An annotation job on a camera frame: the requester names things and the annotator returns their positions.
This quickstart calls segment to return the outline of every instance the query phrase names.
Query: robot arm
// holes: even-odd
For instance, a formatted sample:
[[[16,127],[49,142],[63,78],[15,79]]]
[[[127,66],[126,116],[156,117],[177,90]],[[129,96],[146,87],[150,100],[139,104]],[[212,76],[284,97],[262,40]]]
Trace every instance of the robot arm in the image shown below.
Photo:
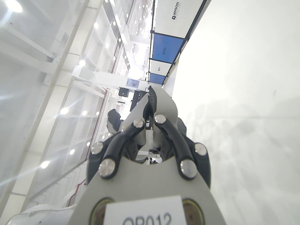
[[[146,144],[147,121],[153,132],[152,150],[158,151],[163,159],[159,164],[136,161],[138,151]],[[150,87],[149,94],[139,101],[115,132],[106,141],[92,145],[86,191],[72,209],[59,211],[64,219],[56,225],[66,225],[66,221],[69,225],[102,225],[109,203],[178,195],[187,225],[226,225],[210,192],[207,149],[186,136],[186,127],[178,118],[176,105],[163,89]],[[24,223],[15,217],[9,224],[29,224],[29,219],[35,216],[27,220],[22,218]],[[53,216],[53,211],[48,212],[47,220],[41,220],[42,223],[53,224],[49,223]],[[129,224],[140,225],[134,221]]]

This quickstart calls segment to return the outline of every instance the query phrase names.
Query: metal bolt head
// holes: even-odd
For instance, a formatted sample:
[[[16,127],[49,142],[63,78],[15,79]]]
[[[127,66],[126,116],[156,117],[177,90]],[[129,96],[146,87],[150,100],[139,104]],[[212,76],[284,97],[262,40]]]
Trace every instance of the metal bolt head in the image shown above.
[[[141,119],[136,119],[133,121],[133,125],[135,128],[142,128],[144,126],[144,121]]]
[[[197,174],[196,164],[189,159],[180,162],[180,169],[184,176],[188,177],[189,179],[195,178]]]
[[[197,142],[195,143],[194,147],[195,147],[195,152],[198,155],[205,156],[207,154],[207,149],[202,143]]]
[[[166,122],[166,117],[162,114],[156,115],[154,119],[158,124],[163,124],[164,122]]]
[[[101,177],[108,177],[114,172],[115,168],[115,161],[110,158],[107,158],[101,162],[98,172]]]
[[[97,142],[94,143],[91,147],[91,153],[92,154],[99,154],[103,149],[103,143],[102,142]]]

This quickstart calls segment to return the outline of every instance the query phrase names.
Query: blue sign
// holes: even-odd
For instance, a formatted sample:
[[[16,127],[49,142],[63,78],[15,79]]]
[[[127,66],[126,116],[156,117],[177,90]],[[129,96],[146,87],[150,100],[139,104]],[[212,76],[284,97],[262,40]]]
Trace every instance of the blue sign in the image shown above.
[[[184,39],[154,34],[152,58],[165,63],[173,63]]]
[[[150,73],[150,82],[152,83],[157,83],[157,84],[163,84],[164,80],[165,80],[165,76],[161,76],[161,75],[158,75],[158,74],[153,74],[153,73]]]

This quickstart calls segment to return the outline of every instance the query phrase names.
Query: white floor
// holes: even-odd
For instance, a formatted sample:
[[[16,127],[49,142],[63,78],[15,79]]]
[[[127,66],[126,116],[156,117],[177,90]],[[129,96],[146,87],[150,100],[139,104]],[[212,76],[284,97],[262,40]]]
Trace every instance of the white floor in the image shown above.
[[[228,223],[300,221],[300,0],[212,0],[173,92]]]

